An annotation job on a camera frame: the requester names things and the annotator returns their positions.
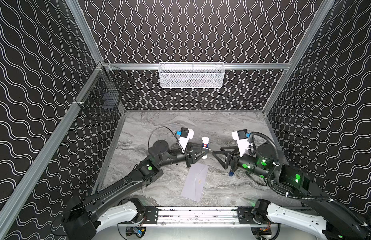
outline metal mesh basket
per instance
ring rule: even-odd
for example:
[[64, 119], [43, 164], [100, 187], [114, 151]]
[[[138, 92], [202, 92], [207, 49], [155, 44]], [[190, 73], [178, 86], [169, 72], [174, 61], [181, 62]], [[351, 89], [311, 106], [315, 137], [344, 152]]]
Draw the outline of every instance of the metal mesh basket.
[[221, 88], [224, 63], [159, 63], [162, 88]]
[[121, 94], [115, 83], [101, 73], [87, 92], [80, 108], [92, 121], [117, 121]]

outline marble tabletop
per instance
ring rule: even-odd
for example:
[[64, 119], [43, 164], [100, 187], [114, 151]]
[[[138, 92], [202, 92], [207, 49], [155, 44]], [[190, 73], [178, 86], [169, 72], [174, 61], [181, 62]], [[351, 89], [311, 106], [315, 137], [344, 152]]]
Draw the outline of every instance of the marble tabletop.
[[[103, 188], [123, 178], [147, 156], [148, 137], [152, 130], [160, 126], [167, 126], [173, 132], [181, 127], [191, 128], [195, 134], [190, 141], [201, 144], [202, 137], [209, 137], [210, 151], [219, 151], [221, 146], [234, 146], [236, 142], [231, 132], [240, 129], [262, 132], [271, 137], [260, 112], [129, 111]], [[164, 128], [154, 132], [150, 145], [158, 139], [166, 140], [170, 146], [176, 144], [176, 139]], [[263, 142], [263, 139], [255, 138], [257, 146]], [[158, 206], [252, 206], [259, 198], [282, 206], [301, 205], [299, 201], [279, 196], [268, 187], [257, 185], [240, 169], [230, 177], [229, 168], [225, 170], [211, 154], [199, 163], [209, 166], [200, 202], [180, 196], [189, 170], [185, 163], [162, 167], [163, 176], [133, 196], [145, 205]]]

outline lavender envelope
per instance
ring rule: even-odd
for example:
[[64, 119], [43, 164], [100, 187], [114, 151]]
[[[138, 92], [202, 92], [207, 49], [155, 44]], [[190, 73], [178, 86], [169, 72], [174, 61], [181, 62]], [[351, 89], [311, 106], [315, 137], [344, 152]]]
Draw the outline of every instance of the lavender envelope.
[[195, 163], [191, 165], [183, 186], [181, 196], [199, 202], [206, 182], [208, 166]]

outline wavy patterned wall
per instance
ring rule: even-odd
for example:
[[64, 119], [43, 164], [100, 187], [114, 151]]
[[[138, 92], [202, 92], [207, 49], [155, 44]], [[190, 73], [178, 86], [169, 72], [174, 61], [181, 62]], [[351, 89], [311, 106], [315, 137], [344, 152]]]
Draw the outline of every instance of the wavy patterned wall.
[[91, 195], [117, 123], [92, 122], [79, 113], [5, 239], [54, 239], [51, 223], [58, 217], [58, 226], [65, 203]]
[[229, 70], [223, 87], [193, 89], [161, 88], [157, 71], [132, 71], [122, 103], [130, 110], [261, 111], [281, 74], [282, 70]]
[[269, 120], [290, 164], [371, 215], [371, 1], [337, 0]]
[[80, 0], [109, 63], [285, 63], [321, 0]]
[[0, 210], [94, 66], [64, 0], [0, 0]]

